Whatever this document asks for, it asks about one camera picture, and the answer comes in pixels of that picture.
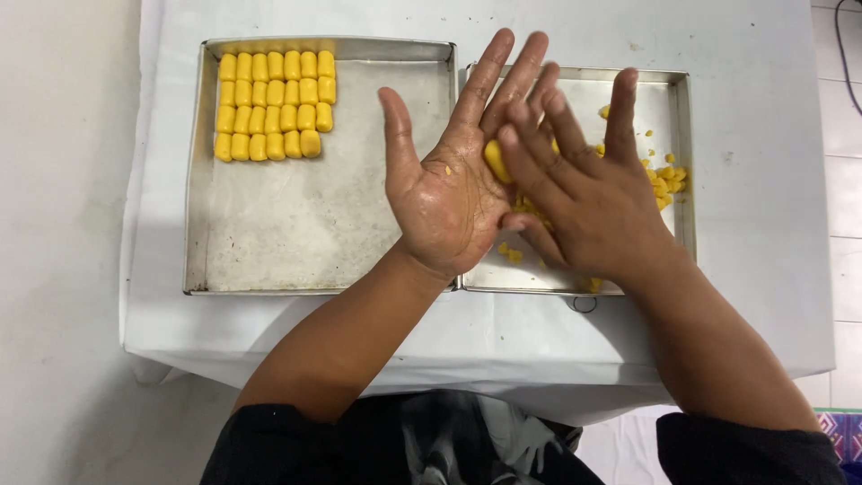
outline person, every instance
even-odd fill
[[[402,99],[378,92],[385,190],[403,236],[258,366],[202,483],[601,483],[570,452],[564,426],[499,400],[454,391],[358,399],[501,228],[520,232],[548,265],[613,281],[637,306],[683,411],[656,424],[671,482],[843,483],[829,438],[778,359],[662,222],[635,146],[638,72],[614,81],[599,159],[556,87],[559,67],[542,68],[545,34],[529,36],[488,102],[514,42],[497,32],[422,161]],[[512,186],[483,160],[495,137],[514,186],[553,232],[510,211]]]

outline metal tray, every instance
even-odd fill
[[[500,74],[497,86],[509,72],[506,66]],[[467,67],[470,76],[472,66]],[[578,116],[581,128],[589,143],[603,142],[607,122],[599,110],[610,103],[614,77],[619,69],[593,67],[561,67],[559,88],[565,93]],[[661,216],[668,229],[696,257],[693,191],[696,176],[691,163],[691,107],[690,77],[686,72],[640,71],[634,113],[634,130],[637,134],[638,153],[641,159],[651,160],[650,168],[665,167],[665,154],[676,156],[676,167],[686,167],[689,178],[686,190],[674,196]],[[646,137],[651,129],[653,136]],[[656,155],[650,157],[649,149]],[[523,251],[523,263],[516,266],[497,253],[497,246],[506,242],[511,248]],[[567,296],[621,295],[622,290],[605,281],[597,293],[584,293],[570,274],[542,268],[540,257],[518,235],[501,234],[494,247],[470,272],[456,282],[457,288],[479,292],[506,293],[550,293]]]
[[[223,54],[329,50],[338,103],[313,160],[224,163],[213,154]],[[384,194],[377,89],[401,94],[420,158],[458,96],[456,47],[366,37],[210,40],[200,47],[186,188],[186,294],[338,293],[400,237]]]

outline black sleeve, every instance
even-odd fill
[[[846,483],[823,433],[682,413],[659,418],[656,433],[661,468],[672,483]]]
[[[222,429],[201,483],[332,483],[337,443],[334,426],[310,423],[293,406],[244,406]]]

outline black shirt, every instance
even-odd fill
[[[829,438],[682,413],[656,423],[673,483],[845,483]],[[335,425],[289,405],[245,406],[201,483],[602,483],[545,424],[455,391],[357,400]]]

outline white table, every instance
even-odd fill
[[[128,351],[241,387],[266,352],[324,301],[180,291],[201,41],[261,35],[453,41],[463,67],[498,28],[509,27],[518,39],[510,61],[528,32],[542,29],[551,38],[547,58],[563,66],[691,73],[698,263],[793,377],[834,367],[807,0],[236,4],[144,1],[141,152],[129,184],[121,273],[120,335]],[[581,315],[558,297],[442,295],[368,393],[431,387],[501,396],[571,424],[667,400],[643,324],[625,299],[602,299],[595,312]]]

